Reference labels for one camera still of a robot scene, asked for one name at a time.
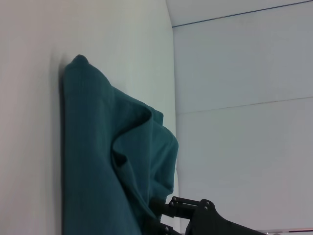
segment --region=teal towel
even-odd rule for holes
[[[111,86],[78,55],[67,65],[64,235],[140,235],[152,197],[173,192],[178,143],[163,114]]]

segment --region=teal cloth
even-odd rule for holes
[[[178,143],[163,114],[111,86],[78,55],[67,65],[64,235],[140,235],[148,204],[173,192]]]

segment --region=green fabric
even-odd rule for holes
[[[78,55],[64,74],[64,235],[140,235],[152,197],[173,192],[176,138],[163,114]]]

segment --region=ceiling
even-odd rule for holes
[[[167,0],[172,26],[305,0]]]

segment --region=white surface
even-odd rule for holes
[[[175,132],[165,0],[0,1],[0,234],[60,235],[58,77],[85,55]]]
[[[177,115],[179,196],[253,229],[312,227],[312,122],[313,98]]]
[[[281,6],[305,0],[167,0],[172,25]]]
[[[313,2],[174,28],[177,113],[313,96]]]

